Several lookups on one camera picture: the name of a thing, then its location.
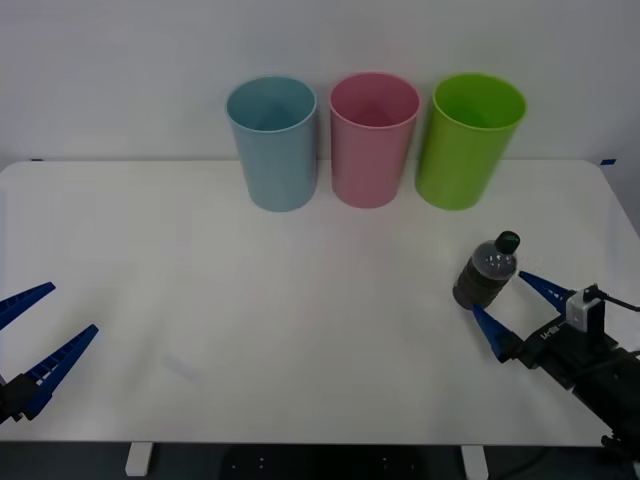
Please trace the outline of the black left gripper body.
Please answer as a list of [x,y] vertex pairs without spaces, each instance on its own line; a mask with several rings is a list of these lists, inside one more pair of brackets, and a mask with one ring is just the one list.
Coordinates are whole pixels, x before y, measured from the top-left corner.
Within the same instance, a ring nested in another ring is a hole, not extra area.
[[21,419],[21,380],[16,377],[1,386],[1,419],[0,423],[13,419]]

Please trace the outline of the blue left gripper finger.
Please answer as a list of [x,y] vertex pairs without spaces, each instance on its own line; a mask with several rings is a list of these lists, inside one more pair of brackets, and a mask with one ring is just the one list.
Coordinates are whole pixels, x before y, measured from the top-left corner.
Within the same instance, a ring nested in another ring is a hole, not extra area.
[[0,329],[3,330],[55,289],[56,287],[52,282],[47,282],[1,300]]
[[37,417],[98,332],[96,325],[88,326],[53,354],[6,383],[5,419]]

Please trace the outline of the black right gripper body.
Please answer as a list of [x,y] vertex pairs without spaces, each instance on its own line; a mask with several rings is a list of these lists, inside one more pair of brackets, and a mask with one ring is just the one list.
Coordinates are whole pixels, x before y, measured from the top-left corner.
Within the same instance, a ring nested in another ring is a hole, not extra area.
[[519,345],[517,359],[529,369],[541,368],[575,396],[623,396],[618,366],[604,366],[622,356],[622,349],[604,334],[593,346],[586,333],[553,321]]

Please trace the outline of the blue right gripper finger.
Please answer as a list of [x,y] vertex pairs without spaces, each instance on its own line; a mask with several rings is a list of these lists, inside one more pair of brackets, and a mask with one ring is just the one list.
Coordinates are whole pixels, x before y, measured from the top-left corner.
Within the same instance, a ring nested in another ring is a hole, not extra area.
[[500,363],[516,360],[521,356],[524,341],[516,333],[497,321],[478,304],[472,306],[472,313]]
[[518,276],[554,307],[562,325],[565,322],[566,303],[573,291],[525,271],[520,271]]

